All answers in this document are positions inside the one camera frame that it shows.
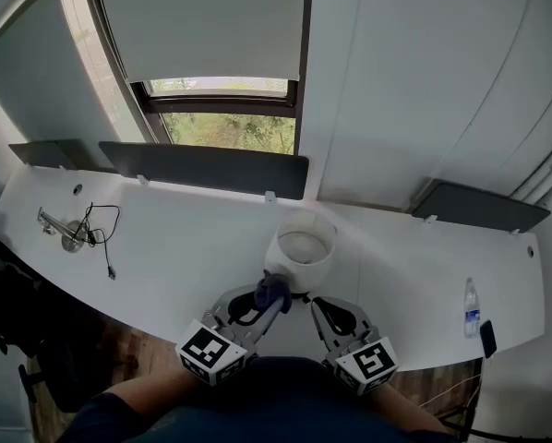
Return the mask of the person's right forearm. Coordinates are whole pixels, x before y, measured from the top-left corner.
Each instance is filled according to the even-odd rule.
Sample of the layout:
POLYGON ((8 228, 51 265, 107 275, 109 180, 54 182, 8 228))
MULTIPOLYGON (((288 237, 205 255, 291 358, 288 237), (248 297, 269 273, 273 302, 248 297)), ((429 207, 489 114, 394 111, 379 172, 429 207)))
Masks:
POLYGON ((383 384, 363 397, 364 403, 404 431, 447 434, 446 428, 432 414, 415 405, 389 384, 383 384))

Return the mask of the long dark grey divider panel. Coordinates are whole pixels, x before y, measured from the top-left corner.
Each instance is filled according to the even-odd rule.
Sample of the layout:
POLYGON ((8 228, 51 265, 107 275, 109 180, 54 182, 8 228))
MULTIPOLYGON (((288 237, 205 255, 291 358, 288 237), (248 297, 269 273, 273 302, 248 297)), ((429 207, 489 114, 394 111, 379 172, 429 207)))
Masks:
POLYGON ((305 194, 309 159, 304 156, 112 141, 99 147, 124 177, 252 195, 272 192, 291 200, 305 194))

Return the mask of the black smartphone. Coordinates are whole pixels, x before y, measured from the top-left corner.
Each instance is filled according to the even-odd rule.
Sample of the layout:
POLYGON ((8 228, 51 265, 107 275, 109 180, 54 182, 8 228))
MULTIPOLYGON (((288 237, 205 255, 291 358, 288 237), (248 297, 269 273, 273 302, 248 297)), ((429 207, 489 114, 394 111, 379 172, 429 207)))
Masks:
POLYGON ((480 339, 485 359, 490 358, 497 351, 496 336, 492 322, 488 319, 480 325, 480 339))

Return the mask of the grey roller blind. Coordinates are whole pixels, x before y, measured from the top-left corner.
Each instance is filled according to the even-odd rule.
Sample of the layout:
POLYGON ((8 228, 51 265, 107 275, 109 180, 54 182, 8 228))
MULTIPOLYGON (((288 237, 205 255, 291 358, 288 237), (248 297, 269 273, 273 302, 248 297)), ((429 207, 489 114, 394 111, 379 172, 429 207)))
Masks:
POLYGON ((304 0, 102 0, 131 82, 299 78, 304 0))
POLYGON ((0 29, 0 105, 28 141, 59 141, 111 168, 100 145, 141 142, 93 25, 71 29, 65 0, 27 0, 0 29))

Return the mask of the person's left forearm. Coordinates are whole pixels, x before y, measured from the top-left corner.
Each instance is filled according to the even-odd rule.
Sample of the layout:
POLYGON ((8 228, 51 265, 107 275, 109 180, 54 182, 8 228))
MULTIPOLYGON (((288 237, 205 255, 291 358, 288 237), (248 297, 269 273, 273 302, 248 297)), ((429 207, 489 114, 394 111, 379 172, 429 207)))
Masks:
POLYGON ((146 418, 160 418, 183 403, 200 381, 182 367, 136 377, 113 385, 112 394, 146 418))

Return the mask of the metal stand with round base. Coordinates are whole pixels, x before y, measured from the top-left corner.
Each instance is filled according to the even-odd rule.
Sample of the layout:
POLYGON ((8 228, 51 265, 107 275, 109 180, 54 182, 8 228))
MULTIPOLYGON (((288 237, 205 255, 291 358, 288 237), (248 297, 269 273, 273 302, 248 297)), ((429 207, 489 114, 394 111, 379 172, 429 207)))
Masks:
POLYGON ((59 235, 61 245, 68 253, 78 252, 88 240, 88 229, 84 221, 70 221, 64 223, 46 213, 40 208, 37 215, 37 222, 42 231, 49 235, 59 235))

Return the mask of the clear plastic water bottle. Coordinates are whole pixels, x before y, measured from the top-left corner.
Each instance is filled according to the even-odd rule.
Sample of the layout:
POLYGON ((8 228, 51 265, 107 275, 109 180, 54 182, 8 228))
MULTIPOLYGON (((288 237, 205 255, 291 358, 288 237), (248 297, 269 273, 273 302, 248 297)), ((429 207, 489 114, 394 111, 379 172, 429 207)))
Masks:
POLYGON ((474 280, 468 278, 464 291, 464 336, 473 339, 479 336, 480 301, 474 280))

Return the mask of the dark blue cloth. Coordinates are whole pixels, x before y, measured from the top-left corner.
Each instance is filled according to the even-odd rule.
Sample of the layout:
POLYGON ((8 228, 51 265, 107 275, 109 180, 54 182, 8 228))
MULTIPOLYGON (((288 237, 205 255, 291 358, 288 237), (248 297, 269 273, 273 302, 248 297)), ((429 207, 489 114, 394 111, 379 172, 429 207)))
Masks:
POLYGON ((266 311, 278 299, 282 299, 281 312, 287 314, 292 306, 292 293, 289 280, 281 273, 264 270, 264 277, 254 291, 254 303, 260 312, 266 311))

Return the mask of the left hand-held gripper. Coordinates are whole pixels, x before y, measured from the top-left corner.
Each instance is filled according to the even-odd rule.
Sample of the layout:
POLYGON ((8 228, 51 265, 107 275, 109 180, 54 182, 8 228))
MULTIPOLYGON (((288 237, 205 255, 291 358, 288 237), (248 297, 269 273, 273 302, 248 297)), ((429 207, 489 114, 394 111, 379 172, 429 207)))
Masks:
POLYGON ((223 293, 175 347, 183 367, 209 386, 218 386, 251 363, 256 344, 282 310, 282 297, 266 307, 256 305, 256 289, 250 284, 223 293))

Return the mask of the white wall pipes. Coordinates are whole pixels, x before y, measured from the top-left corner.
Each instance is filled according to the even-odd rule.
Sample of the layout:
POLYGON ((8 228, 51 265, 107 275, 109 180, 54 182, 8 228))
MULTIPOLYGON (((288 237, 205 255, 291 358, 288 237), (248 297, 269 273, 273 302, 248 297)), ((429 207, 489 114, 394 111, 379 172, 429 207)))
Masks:
POLYGON ((537 204, 552 189, 552 152, 510 196, 527 204, 537 204))

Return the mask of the white lamp with black base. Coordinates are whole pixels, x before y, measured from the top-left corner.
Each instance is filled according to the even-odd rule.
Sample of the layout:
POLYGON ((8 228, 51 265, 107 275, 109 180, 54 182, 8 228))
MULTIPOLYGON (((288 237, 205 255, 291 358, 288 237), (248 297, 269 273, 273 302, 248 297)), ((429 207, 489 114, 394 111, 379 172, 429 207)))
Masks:
POLYGON ((310 211, 286 216, 265 256, 265 269, 284 275, 292 293, 309 293, 326 280, 336 249, 337 229, 310 211))

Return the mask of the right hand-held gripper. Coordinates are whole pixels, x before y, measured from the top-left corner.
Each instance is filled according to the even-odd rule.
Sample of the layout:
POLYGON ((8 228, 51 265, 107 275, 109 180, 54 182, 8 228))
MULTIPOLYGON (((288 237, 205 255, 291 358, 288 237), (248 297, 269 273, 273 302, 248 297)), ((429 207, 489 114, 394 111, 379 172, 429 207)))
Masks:
POLYGON ((329 351, 322 364, 355 395, 364 395, 390 380, 399 361, 388 337, 358 305, 329 296, 311 302, 320 340, 329 351), (358 334, 334 345, 334 334, 358 334))

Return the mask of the person's dark blue shirt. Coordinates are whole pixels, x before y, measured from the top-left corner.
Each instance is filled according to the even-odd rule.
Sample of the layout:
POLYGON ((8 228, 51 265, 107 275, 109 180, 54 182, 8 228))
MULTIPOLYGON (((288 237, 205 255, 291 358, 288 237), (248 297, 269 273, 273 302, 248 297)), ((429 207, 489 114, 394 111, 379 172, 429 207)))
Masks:
POLYGON ((105 391, 56 443, 458 443, 448 431, 402 430, 306 358, 260 357, 216 387, 198 380, 155 419, 105 391))

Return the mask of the dark window frame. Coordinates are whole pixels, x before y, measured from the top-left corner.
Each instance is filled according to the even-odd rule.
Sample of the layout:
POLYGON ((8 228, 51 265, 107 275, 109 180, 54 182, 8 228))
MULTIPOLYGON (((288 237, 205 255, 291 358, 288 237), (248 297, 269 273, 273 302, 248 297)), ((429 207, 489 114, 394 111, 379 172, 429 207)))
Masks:
POLYGON ((131 82, 126 77, 120 55, 105 15, 102 0, 93 0, 104 39, 123 81, 139 109, 149 115, 222 114, 299 121, 302 116, 306 78, 311 0, 304 0, 299 78, 190 77, 131 82))

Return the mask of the black office chair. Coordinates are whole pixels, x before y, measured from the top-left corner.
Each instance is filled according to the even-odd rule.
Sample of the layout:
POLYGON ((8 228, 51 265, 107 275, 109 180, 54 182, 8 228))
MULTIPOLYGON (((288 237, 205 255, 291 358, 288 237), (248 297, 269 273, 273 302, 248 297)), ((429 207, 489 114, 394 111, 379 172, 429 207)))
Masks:
POLYGON ((0 242, 0 351, 18 347, 38 362, 31 373, 18 367, 30 402, 43 382, 59 410, 75 413, 102 392, 110 369, 99 355, 102 328, 86 307, 40 276, 0 242))

